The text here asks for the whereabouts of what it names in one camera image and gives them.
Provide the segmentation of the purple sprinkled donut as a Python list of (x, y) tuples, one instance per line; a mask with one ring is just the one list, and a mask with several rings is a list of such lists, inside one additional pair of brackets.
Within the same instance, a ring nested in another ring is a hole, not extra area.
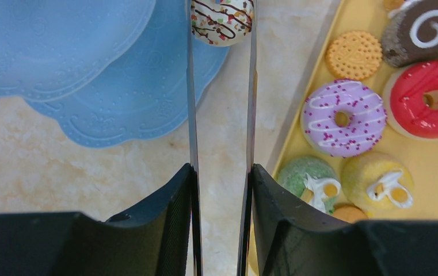
[(310, 94), (300, 114), (308, 143), (333, 157), (371, 150), (382, 138), (387, 112), (381, 97), (357, 80), (338, 79)]

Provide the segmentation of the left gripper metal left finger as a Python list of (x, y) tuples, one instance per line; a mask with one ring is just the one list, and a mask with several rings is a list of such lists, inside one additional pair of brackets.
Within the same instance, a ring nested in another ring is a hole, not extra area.
[[(158, 1), (144, 34), (77, 93), (31, 107), (73, 142), (108, 148), (162, 136), (185, 119), (188, 1)], [(106, 221), (81, 212), (0, 213), (0, 275), (183, 275), (191, 186), (184, 164)]]

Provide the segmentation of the chocolate drizzle sprinkle donut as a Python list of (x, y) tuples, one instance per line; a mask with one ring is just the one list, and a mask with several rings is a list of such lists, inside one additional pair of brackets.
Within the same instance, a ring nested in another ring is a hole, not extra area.
[(239, 43), (252, 31), (254, 4), (254, 0), (192, 0), (192, 34), (215, 47)]

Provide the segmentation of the red frosted donut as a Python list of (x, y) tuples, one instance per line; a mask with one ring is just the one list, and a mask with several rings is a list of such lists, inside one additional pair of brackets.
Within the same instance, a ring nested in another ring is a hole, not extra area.
[(393, 73), (382, 93), (389, 125), (413, 139), (438, 139), (438, 60)]

